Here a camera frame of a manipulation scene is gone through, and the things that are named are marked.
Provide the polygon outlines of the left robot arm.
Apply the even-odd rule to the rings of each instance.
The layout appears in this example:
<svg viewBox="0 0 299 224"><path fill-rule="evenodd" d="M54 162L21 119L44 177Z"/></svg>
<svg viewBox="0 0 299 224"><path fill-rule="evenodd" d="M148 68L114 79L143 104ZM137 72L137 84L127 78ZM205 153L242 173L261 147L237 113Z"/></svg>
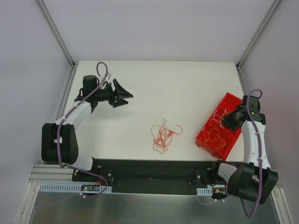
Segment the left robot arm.
<svg viewBox="0 0 299 224"><path fill-rule="evenodd" d="M116 79L100 81L94 75L83 77L83 87L75 98L71 109L54 123L42 127L42 160L48 163L72 166L83 170L83 177L93 182L99 171L93 166L93 158L79 154L76 129L92 114L99 102L107 101L113 108L127 105L133 95L126 91Z"/></svg>

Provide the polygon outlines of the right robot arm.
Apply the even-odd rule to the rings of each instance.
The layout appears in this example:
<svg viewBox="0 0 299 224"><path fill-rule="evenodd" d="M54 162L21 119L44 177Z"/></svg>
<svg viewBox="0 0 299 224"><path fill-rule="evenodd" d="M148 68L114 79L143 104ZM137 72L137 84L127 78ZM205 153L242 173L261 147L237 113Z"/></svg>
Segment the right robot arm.
<svg viewBox="0 0 299 224"><path fill-rule="evenodd" d="M268 162L264 133L265 115L260 113L259 98L243 96L233 112L225 116L222 124L243 135L244 159L236 167L230 162L217 161L217 169L210 172L211 181L228 185L228 194L242 200L264 204L278 182L278 173L271 170Z"/></svg>

